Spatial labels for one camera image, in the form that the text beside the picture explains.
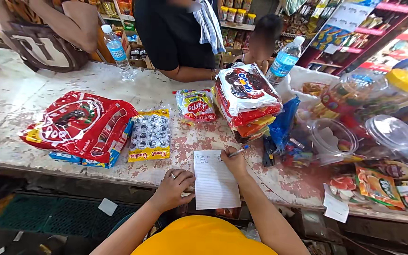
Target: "store counter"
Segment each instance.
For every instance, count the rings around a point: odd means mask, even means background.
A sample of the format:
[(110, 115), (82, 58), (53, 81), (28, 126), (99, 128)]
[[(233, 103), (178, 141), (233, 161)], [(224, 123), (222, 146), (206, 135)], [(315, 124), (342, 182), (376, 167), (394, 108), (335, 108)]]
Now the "store counter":
[[(94, 62), (89, 62), (83, 70), (76, 72), (41, 70), (34, 73), (15, 52), (0, 49), (0, 168), (155, 188), (170, 168), (193, 171), (194, 150), (240, 147), (221, 116), (215, 123), (188, 126), (181, 122), (172, 91), (199, 90), (212, 85), (212, 81), (180, 83), (158, 71), (141, 68), (137, 69), (134, 82), (123, 82), (118, 67)], [(34, 148), (18, 137), (17, 132), (34, 123), (45, 108), (71, 90), (121, 99), (130, 102), (138, 111), (170, 107), (171, 157), (127, 163), (126, 146), (114, 167), (86, 167), (54, 161), (47, 151)], [(249, 165), (247, 170), (272, 202), (279, 206), (324, 209), (322, 183), (331, 177), (329, 169), (286, 169), (279, 163), (265, 168), (262, 165), (262, 154), (262, 141), (255, 141), (245, 152)], [(391, 211), (385, 207), (372, 210), (370, 207), (351, 206), (350, 213), (408, 222), (408, 213)]]

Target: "pen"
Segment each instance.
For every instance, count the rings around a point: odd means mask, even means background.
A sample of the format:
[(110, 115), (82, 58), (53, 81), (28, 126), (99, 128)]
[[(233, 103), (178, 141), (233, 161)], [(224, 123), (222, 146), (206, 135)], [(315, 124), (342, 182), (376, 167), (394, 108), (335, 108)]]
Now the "pen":
[(248, 147), (250, 147), (250, 146), (249, 146), (249, 145), (245, 145), (245, 146), (243, 146), (242, 148), (240, 148), (240, 150), (238, 150), (238, 151), (236, 151), (236, 152), (234, 152), (234, 153), (231, 153), (228, 157), (235, 156), (235, 155), (237, 155), (237, 154), (239, 154), (239, 153), (245, 151), (246, 149), (248, 149)]

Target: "notepad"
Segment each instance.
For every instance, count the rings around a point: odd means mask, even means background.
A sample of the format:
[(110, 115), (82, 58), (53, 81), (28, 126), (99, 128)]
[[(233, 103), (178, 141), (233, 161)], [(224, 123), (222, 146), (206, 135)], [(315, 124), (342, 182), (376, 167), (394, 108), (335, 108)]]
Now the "notepad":
[(237, 181), (220, 153), (194, 151), (196, 210), (241, 207)]

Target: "plastic bottle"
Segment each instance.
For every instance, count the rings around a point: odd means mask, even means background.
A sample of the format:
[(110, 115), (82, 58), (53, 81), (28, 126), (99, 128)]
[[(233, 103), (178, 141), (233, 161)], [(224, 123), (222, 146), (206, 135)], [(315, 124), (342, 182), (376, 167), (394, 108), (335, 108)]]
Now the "plastic bottle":
[(291, 71), (292, 67), (297, 63), (298, 58), (302, 54), (302, 43), (305, 38), (297, 36), (292, 43), (284, 46), (273, 61), (267, 72), (267, 79), (275, 88), (286, 75)]
[(119, 40), (119, 37), (113, 33), (110, 25), (103, 25), (102, 30), (105, 33), (106, 47), (109, 49), (117, 66), (121, 69), (122, 80), (133, 81), (133, 69), (128, 63), (127, 56), (122, 48), (122, 43)]

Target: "child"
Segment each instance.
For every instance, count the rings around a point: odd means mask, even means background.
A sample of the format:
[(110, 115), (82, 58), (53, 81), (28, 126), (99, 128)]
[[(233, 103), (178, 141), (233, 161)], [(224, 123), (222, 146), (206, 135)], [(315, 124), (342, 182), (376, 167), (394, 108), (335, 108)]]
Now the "child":
[(275, 41), (279, 39), (282, 30), (283, 22), (278, 15), (267, 14), (260, 18), (249, 39), (249, 52), (237, 56), (233, 63), (256, 63), (266, 74), (268, 70), (267, 59), (272, 56), (275, 50)]

